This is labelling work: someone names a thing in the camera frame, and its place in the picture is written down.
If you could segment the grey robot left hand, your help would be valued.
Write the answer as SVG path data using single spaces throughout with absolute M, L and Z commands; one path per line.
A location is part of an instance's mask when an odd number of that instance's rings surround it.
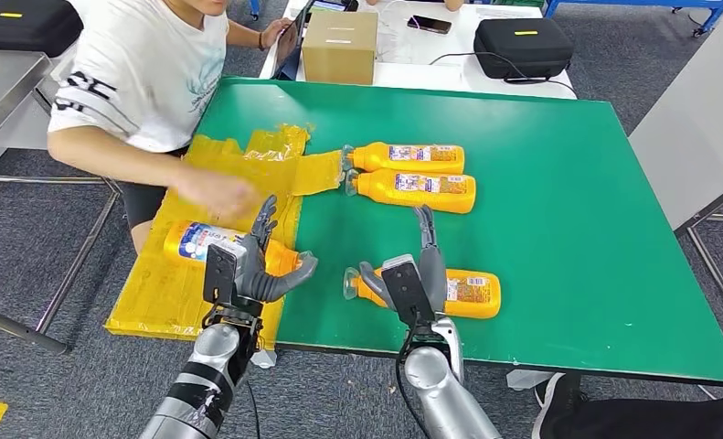
M 277 210 L 276 201 L 275 195 L 267 197 L 251 226 L 250 233 L 239 240 L 247 254 L 242 267 L 239 293 L 262 303 L 273 303 L 307 282 L 313 276 L 318 264 L 318 259 L 311 252 L 303 252 L 298 257 L 299 266 L 293 271 L 279 276 L 266 272 L 265 252 L 271 232 L 277 225 L 277 220 L 272 218 Z

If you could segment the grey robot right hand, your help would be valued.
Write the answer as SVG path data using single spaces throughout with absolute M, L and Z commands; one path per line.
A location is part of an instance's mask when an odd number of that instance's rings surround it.
M 437 243 L 433 211 L 427 205 L 414 207 L 413 210 L 420 224 L 421 249 L 418 271 L 421 283 L 431 309 L 442 313 L 447 295 L 446 267 Z M 369 262 L 361 262 L 358 267 L 364 284 L 384 301 L 387 308 L 396 311 L 387 287 L 382 278 L 375 274 L 372 265 Z

